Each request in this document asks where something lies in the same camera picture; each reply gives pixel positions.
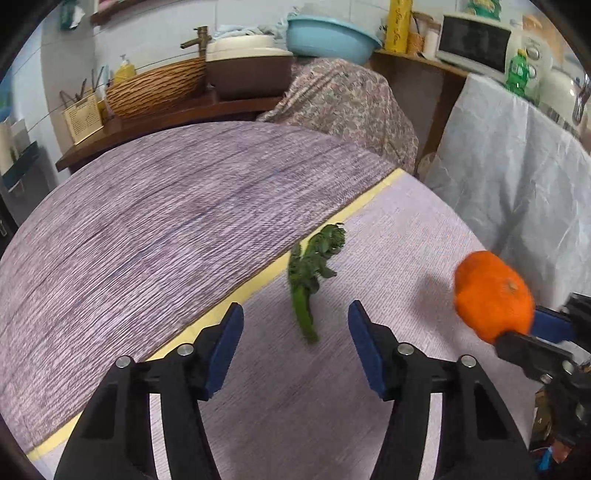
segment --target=green vegetable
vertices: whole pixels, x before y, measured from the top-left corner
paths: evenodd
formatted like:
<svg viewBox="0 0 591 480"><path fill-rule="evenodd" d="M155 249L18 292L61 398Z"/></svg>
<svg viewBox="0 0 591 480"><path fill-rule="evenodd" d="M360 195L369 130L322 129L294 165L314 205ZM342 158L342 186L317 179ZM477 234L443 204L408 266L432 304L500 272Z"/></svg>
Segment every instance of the green vegetable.
<svg viewBox="0 0 591 480"><path fill-rule="evenodd" d="M342 225L342 223L326 225L310 239L303 255L299 242L291 249L287 279L295 316L308 343L318 341L318 334L313 325L314 318L310 311L310 295L320 289L319 276L322 278L336 276L336 272L331 270L326 262L330 257L338 254L345 244L345 229Z"/></svg>

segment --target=yellow cylinder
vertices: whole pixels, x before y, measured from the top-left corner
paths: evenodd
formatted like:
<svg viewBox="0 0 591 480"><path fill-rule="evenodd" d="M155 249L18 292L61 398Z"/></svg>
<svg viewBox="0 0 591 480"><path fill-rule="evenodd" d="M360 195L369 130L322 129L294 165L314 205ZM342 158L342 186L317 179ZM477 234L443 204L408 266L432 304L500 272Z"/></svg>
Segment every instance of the yellow cylinder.
<svg viewBox="0 0 591 480"><path fill-rule="evenodd" d="M390 0L388 29L384 48L396 53L406 53L413 0Z"/></svg>

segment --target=purple tablecloth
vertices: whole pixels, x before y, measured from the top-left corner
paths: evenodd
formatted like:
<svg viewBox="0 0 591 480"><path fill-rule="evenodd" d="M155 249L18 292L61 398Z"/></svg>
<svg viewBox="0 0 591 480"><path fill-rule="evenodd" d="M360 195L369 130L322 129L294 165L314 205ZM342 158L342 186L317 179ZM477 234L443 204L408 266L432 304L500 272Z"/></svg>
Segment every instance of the purple tablecloth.
<svg viewBox="0 0 591 480"><path fill-rule="evenodd" d="M26 451L122 353L146 358L395 168L227 122L135 140L52 192L0 262L0 412Z"/></svg>
<svg viewBox="0 0 591 480"><path fill-rule="evenodd" d="M345 220L347 242L330 260L338 275L311 298L320 341L302 338L285 275L243 303L244 333L224 387L199 407L223 480L366 480L392 404L369 388L347 326L361 300L374 322L435 358L473 355L506 402L523 437L537 384L499 360L456 316L453 272L480 242L451 208L401 175ZM158 478L167 471L158 396L151 402ZM441 395L432 395L421 480L437 460ZM51 478L64 444L35 462Z"/></svg>

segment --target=soap dispenser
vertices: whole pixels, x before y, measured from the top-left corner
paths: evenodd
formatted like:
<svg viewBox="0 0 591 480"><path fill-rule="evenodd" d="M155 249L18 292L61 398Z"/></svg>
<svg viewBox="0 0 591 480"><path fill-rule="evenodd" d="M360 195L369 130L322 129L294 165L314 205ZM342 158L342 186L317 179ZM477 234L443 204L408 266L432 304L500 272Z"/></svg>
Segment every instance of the soap dispenser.
<svg viewBox="0 0 591 480"><path fill-rule="evenodd" d="M125 55L121 55L121 60L121 67L115 72L115 78L113 79L115 84L135 76L135 67L125 58Z"/></svg>

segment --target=jar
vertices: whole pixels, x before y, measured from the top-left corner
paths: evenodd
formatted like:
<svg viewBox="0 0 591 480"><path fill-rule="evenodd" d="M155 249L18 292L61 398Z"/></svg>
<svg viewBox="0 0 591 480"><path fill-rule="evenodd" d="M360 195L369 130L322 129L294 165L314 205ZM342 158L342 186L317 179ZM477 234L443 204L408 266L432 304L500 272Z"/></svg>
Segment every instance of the jar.
<svg viewBox="0 0 591 480"><path fill-rule="evenodd" d="M435 60L437 45L439 44L440 31L441 24L435 21L428 22L427 35L425 35L425 45L423 46L423 56L426 59Z"/></svg>

